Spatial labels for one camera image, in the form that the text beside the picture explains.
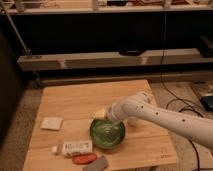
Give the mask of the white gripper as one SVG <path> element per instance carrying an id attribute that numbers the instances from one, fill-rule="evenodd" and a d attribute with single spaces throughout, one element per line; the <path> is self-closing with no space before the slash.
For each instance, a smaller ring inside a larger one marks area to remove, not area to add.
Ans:
<path id="1" fill-rule="evenodd" d="M 92 114 L 93 119 L 110 120 L 118 124 L 127 118 L 121 102 L 114 103 L 105 109 L 98 110 Z"/>

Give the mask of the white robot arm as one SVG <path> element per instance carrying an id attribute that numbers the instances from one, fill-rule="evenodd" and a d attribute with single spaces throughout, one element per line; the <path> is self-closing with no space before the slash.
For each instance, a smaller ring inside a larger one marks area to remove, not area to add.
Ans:
<path id="1" fill-rule="evenodd" d="M 148 95 L 137 92 L 92 114 L 114 124 L 126 118 L 142 119 L 157 124 L 182 137 L 213 150 L 213 120 L 163 109 L 148 102 Z"/>

